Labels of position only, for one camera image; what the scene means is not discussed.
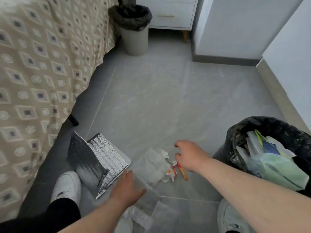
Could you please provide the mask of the person's left hand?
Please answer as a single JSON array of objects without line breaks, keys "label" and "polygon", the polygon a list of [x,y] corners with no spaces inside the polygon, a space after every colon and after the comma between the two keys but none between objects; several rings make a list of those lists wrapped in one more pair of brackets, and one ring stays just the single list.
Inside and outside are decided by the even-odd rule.
[{"label": "person's left hand", "polygon": [[125,211],[131,207],[131,195],[134,189],[142,189],[135,186],[134,174],[132,170],[124,170],[117,183],[112,189],[109,200],[116,204],[117,208]]}]

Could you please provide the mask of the person's right forearm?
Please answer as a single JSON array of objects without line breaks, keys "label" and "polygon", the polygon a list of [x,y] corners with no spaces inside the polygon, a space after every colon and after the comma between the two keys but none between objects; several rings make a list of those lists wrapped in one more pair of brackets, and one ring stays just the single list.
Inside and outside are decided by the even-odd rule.
[{"label": "person's right forearm", "polygon": [[311,233],[311,198],[212,158],[199,161],[205,177],[257,233]]}]

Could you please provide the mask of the orange red wrapper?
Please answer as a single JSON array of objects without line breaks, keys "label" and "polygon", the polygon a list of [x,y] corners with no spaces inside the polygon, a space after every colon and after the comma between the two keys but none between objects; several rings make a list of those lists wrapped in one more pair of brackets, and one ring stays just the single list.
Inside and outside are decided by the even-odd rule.
[{"label": "orange red wrapper", "polygon": [[175,178],[177,176],[176,168],[179,169],[179,171],[181,172],[184,180],[185,181],[189,181],[189,177],[187,176],[187,174],[184,171],[184,169],[182,168],[182,166],[177,161],[173,161],[171,163],[170,169],[168,169],[167,172],[165,173],[165,180],[164,180],[164,182],[168,182],[169,180],[171,180],[173,183],[175,182]]}]

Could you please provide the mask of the crumpled clear plastic bag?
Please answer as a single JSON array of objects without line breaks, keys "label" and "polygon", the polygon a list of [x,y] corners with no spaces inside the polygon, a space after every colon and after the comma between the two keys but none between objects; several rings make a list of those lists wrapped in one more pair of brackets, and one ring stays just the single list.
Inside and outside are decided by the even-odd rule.
[{"label": "crumpled clear plastic bag", "polygon": [[134,176],[134,187],[146,192],[123,214],[132,220],[132,233],[174,233],[179,213],[164,204],[157,192],[137,176]]}]

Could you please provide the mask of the clear plastic bag with tissue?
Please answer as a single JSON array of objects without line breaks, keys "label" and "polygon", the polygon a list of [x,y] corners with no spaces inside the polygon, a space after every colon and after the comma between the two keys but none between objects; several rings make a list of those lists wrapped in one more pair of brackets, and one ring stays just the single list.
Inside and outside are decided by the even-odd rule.
[{"label": "clear plastic bag with tissue", "polygon": [[169,154],[163,149],[148,149],[130,169],[133,174],[143,180],[149,186],[155,186],[159,182],[175,182],[175,171],[169,163]]}]

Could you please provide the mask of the silver foil insulated bag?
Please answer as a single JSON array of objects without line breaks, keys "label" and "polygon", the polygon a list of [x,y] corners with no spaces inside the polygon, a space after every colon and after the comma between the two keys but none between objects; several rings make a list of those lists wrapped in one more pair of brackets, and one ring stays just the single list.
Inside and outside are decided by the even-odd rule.
[{"label": "silver foil insulated bag", "polygon": [[132,162],[101,133],[85,141],[75,131],[71,134],[67,160],[96,200]]}]

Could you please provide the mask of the white left shoe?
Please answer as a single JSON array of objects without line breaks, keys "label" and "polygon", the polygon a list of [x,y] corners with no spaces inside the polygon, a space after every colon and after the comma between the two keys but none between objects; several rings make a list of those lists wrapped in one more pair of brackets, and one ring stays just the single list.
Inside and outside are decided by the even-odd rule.
[{"label": "white left shoe", "polygon": [[60,175],[52,191],[50,202],[66,198],[74,201],[77,206],[80,205],[82,196],[82,185],[78,174],[74,171],[68,171]]}]

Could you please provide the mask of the white shoe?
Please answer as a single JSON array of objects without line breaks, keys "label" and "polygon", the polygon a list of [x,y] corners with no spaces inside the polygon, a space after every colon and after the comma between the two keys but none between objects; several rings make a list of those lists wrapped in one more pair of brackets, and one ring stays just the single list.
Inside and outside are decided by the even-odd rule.
[{"label": "white shoe", "polygon": [[52,191],[50,202],[66,198],[74,201],[77,206],[80,205],[82,196],[82,185],[78,174],[74,171],[68,171],[60,175]]},{"label": "white shoe", "polygon": [[220,233],[250,233],[249,224],[225,198],[217,209],[217,225]]}]

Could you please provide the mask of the white right shoe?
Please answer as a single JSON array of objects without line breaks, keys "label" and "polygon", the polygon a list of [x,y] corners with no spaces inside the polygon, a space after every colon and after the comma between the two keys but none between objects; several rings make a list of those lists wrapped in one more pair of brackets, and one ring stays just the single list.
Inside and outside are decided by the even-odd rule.
[{"label": "white right shoe", "polygon": [[220,233],[250,233],[249,224],[225,198],[217,209],[217,225]]}]

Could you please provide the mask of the white packet with blue label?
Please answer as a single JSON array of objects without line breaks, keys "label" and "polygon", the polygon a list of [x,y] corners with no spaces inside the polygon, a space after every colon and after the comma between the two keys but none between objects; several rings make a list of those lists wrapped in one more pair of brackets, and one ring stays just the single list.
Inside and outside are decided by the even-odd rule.
[{"label": "white packet with blue label", "polygon": [[259,163],[265,153],[282,156],[291,162],[294,162],[293,158],[296,156],[282,143],[270,136],[264,137],[258,130],[247,132],[244,148],[237,146],[236,149],[248,166]]}]

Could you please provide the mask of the large black trash bag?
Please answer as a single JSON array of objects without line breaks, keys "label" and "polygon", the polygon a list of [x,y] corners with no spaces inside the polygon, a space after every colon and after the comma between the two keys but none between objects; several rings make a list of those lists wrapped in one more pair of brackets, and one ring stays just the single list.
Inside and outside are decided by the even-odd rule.
[{"label": "large black trash bag", "polygon": [[258,177],[247,169],[246,163],[236,149],[237,146],[244,148],[247,132],[253,130],[258,130],[264,137],[270,136],[276,139],[296,155],[293,158],[294,163],[309,176],[305,190],[297,192],[311,198],[311,135],[282,120],[274,117],[254,116],[240,121],[228,129],[225,143],[213,155],[213,158]]}]

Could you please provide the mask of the pale green plastic packet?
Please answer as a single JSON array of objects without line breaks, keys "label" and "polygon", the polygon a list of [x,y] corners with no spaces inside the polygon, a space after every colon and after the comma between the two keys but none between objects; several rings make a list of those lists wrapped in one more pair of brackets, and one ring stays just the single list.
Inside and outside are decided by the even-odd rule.
[{"label": "pale green plastic packet", "polygon": [[305,190],[309,176],[291,159],[274,153],[260,153],[246,162],[247,169],[271,183],[292,191]]}]

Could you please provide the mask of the beige trash bin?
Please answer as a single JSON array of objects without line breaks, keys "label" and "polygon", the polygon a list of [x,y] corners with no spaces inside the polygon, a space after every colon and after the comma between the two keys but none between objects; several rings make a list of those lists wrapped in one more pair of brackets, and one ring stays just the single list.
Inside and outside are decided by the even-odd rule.
[{"label": "beige trash bin", "polygon": [[142,31],[126,30],[121,27],[119,29],[126,54],[137,57],[147,53],[149,49],[149,25]]}]

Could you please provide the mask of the black bin liner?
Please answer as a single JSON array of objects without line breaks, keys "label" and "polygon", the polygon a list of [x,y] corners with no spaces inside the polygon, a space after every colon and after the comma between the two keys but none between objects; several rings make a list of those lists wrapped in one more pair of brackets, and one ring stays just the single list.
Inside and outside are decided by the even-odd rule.
[{"label": "black bin liner", "polygon": [[143,31],[153,18],[148,7],[138,4],[113,6],[108,14],[120,28],[136,32]]}]

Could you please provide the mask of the beige patterned bed sheet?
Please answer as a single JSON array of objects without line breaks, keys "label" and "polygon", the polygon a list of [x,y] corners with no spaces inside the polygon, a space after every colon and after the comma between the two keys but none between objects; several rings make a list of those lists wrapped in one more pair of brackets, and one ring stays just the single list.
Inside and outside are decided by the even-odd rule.
[{"label": "beige patterned bed sheet", "polygon": [[17,217],[78,96],[115,46],[118,0],[0,0],[0,222]]}]

